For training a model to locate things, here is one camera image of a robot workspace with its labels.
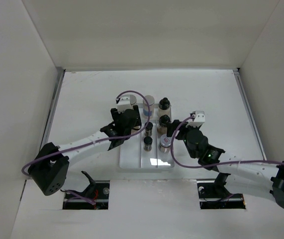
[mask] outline black bottle cap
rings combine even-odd
[[[152,122],[148,122],[148,124],[147,124],[145,129],[151,130],[152,128],[153,128],[153,123]]]
[[[167,124],[171,122],[171,118],[168,115],[163,115],[159,119],[159,124],[161,127],[167,127]]]
[[[144,138],[144,144],[150,145],[150,144],[152,144],[152,142],[153,142],[152,137],[146,136],[146,137]]]
[[[160,100],[160,103],[158,104],[158,107],[161,109],[161,110],[167,110],[169,107],[170,107],[171,103],[170,101],[164,97]]]

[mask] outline white table surface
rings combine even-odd
[[[11,239],[283,239],[284,209],[245,196],[246,210],[201,210],[195,180],[112,180],[108,210],[61,210],[28,180]]]
[[[112,122],[110,109],[115,97],[125,90],[152,95],[155,102],[168,97],[173,120],[184,120],[195,110],[205,111],[201,130],[213,146],[243,158],[262,159],[232,70],[145,70],[67,72],[54,115],[49,142],[64,144],[95,133]],[[176,157],[197,165],[184,144],[176,141]],[[119,147],[83,160],[69,169],[87,171],[95,180],[215,178],[205,169],[175,165],[171,172],[130,173],[119,167]]]
[[[262,159],[231,70],[66,73],[49,141],[68,143],[107,125],[115,97],[129,89],[153,95],[156,101],[168,97],[173,119],[204,110],[201,129],[210,144],[246,159]],[[183,163],[196,165],[182,144],[177,151]],[[109,210],[61,210],[63,193],[45,197],[28,180],[11,238],[284,238],[284,210],[269,200],[245,195],[246,210],[201,210],[191,179],[214,178],[215,172],[175,166],[172,172],[127,173],[118,163],[119,150],[114,149],[70,169],[111,180]]]

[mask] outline white tray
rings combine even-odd
[[[143,105],[138,104],[142,127],[146,123],[147,119],[143,115]],[[159,150],[158,144],[159,139],[162,136],[157,132],[158,124],[158,104],[155,104],[154,115],[150,122],[153,123],[152,131],[152,149],[151,151],[144,150],[143,139],[145,137],[145,131],[142,133],[131,137],[129,140],[125,141],[120,147],[120,161],[119,166],[122,169],[127,169],[130,171],[139,172],[154,172],[173,169],[175,163],[171,157],[171,153],[163,153]]]

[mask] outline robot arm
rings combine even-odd
[[[208,138],[199,130],[204,123],[203,112],[193,112],[192,122],[185,122],[176,136],[183,140],[191,158],[198,158],[201,166],[230,161],[241,161],[221,148],[208,143]],[[173,121],[168,126],[167,136],[171,137],[181,122]],[[217,188],[226,189],[229,194],[249,194],[276,202],[284,208],[284,166],[266,163],[234,163],[207,167],[218,172],[214,182]]]
[[[131,135],[133,129],[140,129],[142,123],[138,106],[130,104],[130,96],[121,96],[116,103],[117,108],[111,109],[113,122],[102,127],[95,134],[64,145],[56,146],[50,142],[42,147],[35,159],[52,153],[56,155],[32,164],[28,168],[28,173],[44,195],[52,195],[63,187],[69,166],[96,153],[120,146],[129,139],[129,137],[123,138],[121,136]],[[75,148],[75,150],[64,152],[69,148]]]

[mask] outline small jar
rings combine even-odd
[[[152,143],[153,143],[153,139],[150,136],[146,136],[144,138],[144,150],[145,151],[151,151],[152,150]]]
[[[171,103],[170,101],[164,97],[160,100],[158,104],[158,117],[163,115],[170,115],[171,114]]]
[[[148,111],[146,101],[143,100],[143,116],[145,118],[147,118],[148,116],[152,118],[154,114],[155,99],[152,96],[145,96],[145,98],[150,105],[150,111]]]
[[[171,137],[167,137],[166,134],[162,135],[160,137],[160,143],[158,145],[158,148],[160,149],[161,152],[167,153],[171,150]]]
[[[163,115],[158,120],[157,132],[160,134],[167,133],[167,125],[171,122],[171,118],[168,115]]]
[[[153,130],[153,123],[148,122],[146,128],[145,128],[145,136],[152,136],[152,130]]]

